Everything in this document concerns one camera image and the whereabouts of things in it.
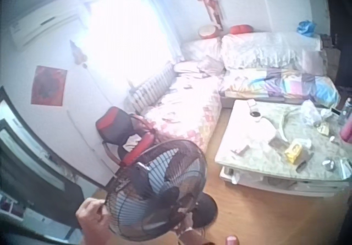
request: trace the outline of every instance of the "fan base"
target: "fan base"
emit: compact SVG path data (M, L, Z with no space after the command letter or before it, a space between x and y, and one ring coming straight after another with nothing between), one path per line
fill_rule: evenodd
M196 207L192 210L193 228L203 228L215 220L218 215L218 206L208 194L202 193Z

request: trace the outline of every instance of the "blue plastic bag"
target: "blue plastic bag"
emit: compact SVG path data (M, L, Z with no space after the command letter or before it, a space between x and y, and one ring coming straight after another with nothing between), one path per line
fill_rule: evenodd
M306 37L313 37L316 24L312 21L302 21L298 24L297 32Z

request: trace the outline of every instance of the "red chair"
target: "red chair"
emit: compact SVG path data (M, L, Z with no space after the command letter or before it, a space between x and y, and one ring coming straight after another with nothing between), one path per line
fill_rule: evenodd
M145 119L138 115L129 115L118 107L109 108L96 122L96 128L103 139L106 154L120 167L133 164L156 140L155 130ZM130 136L136 134L142 139L131 152L126 151L123 145ZM108 143L118 146L118 157L111 152Z

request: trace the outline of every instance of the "electric fan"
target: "electric fan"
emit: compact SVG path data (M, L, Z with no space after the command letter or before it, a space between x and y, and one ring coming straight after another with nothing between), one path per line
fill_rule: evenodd
M193 213L193 228L205 227L217 205L203 193L206 160L188 140L171 140L144 151L130 166L121 167L106 198L110 229L129 241L159 237Z

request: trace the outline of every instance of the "coffee table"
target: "coffee table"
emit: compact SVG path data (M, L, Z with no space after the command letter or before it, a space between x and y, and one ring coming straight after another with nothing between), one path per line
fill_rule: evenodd
M300 118L301 106L256 102L256 107L262 116L259 122L250 116L246 100L236 100L233 106L215 157L215 162L223 166L220 173L222 179L248 187L312 197L333 196L349 187L350 174L346 163L352 159L352 145L339 139L340 127L336 114L327 119L330 135L326 137L315 127L303 124ZM311 149L307 150L313 153L312 158L299 173L296 168L300 160L291 164L284 156L284 150L272 144L281 138L279 127L284 115L283 133L288 144L295 138L310 139L312 142ZM264 118L275 127L274 134L268 134L270 132L266 132L266 127L258 126ZM273 135L276 138L268 143L267 140ZM329 141L331 135L335 135L334 143ZM249 145L241 154L233 151L238 148L238 141L246 141ZM322 165L326 158L334 160L333 171L327 171Z

